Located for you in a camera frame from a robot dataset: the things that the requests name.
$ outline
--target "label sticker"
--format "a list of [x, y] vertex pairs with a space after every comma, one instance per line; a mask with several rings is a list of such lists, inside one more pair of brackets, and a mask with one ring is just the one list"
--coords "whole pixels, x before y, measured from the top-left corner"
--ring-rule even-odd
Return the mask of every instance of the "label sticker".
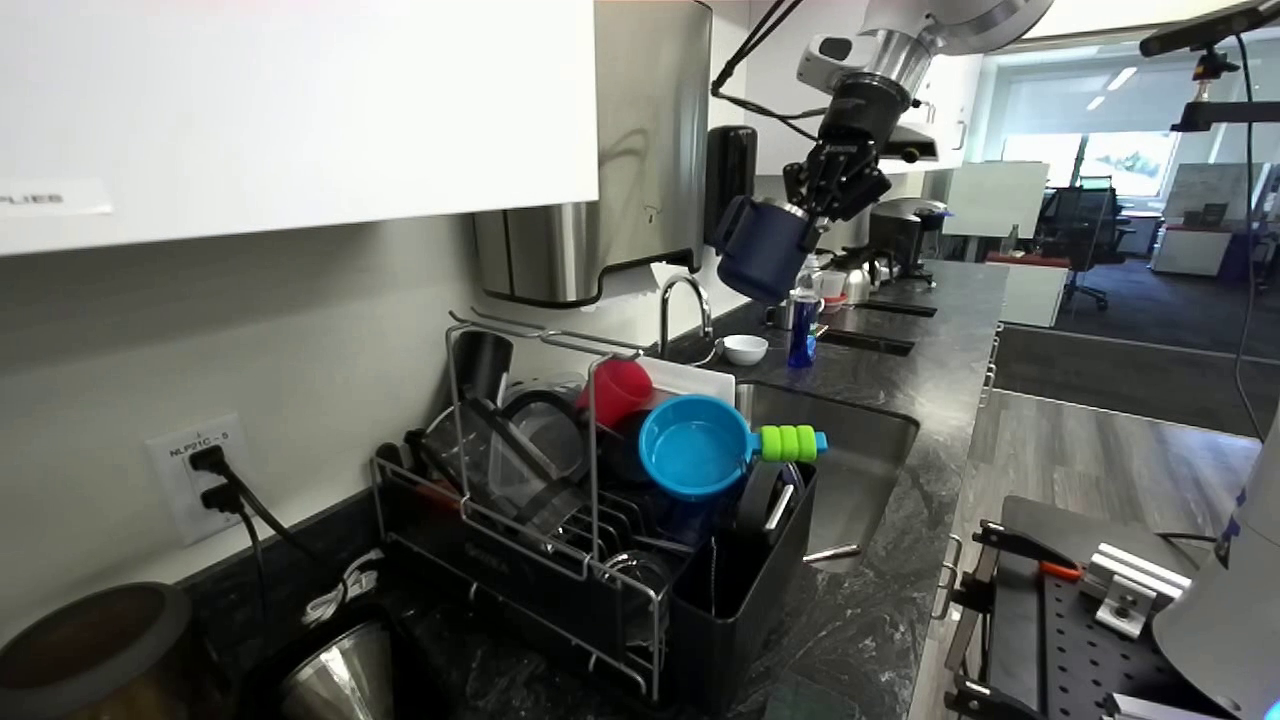
[[106, 216], [113, 195], [97, 178], [0, 178], [0, 222]]

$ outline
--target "dish rack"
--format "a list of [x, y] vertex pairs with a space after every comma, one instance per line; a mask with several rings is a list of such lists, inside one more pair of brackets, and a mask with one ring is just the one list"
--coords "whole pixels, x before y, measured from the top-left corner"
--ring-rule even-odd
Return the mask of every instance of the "dish rack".
[[[648, 699], [723, 707], [781, 621], [807, 545], [811, 489], [788, 504], [771, 545], [743, 545], [723, 531], [734, 491], [705, 504], [663, 495], [636, 479], [628, 433], [595, 424], [600, 362], [641, 359], [641, 349], [491, 317], [450, 319], [450, 408], [435, 424], [450, 424], [445, 460], [460, 483], [374, 457], [384, 545], [449, 569], [472, 596], [495, 596], [578, 649], [593, 670], [610, 666]], [[516, 349], [495, 405], [559, 395], [583, 414], [583, 462], [559, 449], [542, 450], [555, 457], [546, 466], [538, 449], [511, 435], [506, 414], [466, 395], [456, 350], [466, 333]]]

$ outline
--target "wall outlet plate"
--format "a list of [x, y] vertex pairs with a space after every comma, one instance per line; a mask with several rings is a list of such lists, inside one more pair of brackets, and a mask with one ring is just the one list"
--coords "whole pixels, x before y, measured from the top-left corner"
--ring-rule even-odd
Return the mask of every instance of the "wall outlet plate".
[[201, 504], [201, 491], [217, 489], [219, 475], [191, 471], [186, 457], [201, 450], [201, 449], [212, 449], [212, 442], [219, 442], [226, 450], [226, 462], [244, 479], [253, 475], [247, 442], [244, 442], [244, 433], [241, 433], [236, 414], [219, 414], [219, 420], [195, 424], [186, 433], [171, 433], [171, 435], [149, 440], [157, 475], [158, 475], [158, 483], [167, 491], [167, 504], [171, 504], [171, 523], [186, 545], [241, 523], [241, 516], [212, 512], [212, 506]]

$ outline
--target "ceiling light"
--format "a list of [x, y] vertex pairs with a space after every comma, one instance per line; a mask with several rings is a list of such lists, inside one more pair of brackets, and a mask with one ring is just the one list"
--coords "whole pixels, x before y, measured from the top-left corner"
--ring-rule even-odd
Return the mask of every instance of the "ceiling light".
[[1122, 73], [1113, 75], [1107, 90], [1120, 90], [1133, 79], [1133, 65]]

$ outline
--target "office chair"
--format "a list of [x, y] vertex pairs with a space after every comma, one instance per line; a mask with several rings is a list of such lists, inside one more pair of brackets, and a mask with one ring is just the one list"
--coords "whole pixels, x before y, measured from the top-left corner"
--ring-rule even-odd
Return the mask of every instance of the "office chair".
[[1116, 187], [1057, 187], [1040, 203], [1034, 239], [1045, 256], [1069, 256], [1069, 294], [1089, 294], [1100, 313], [1107, 313], [1107, 290], [1080, 284], [1090, 263], [1120, 258], [1120, 195]]

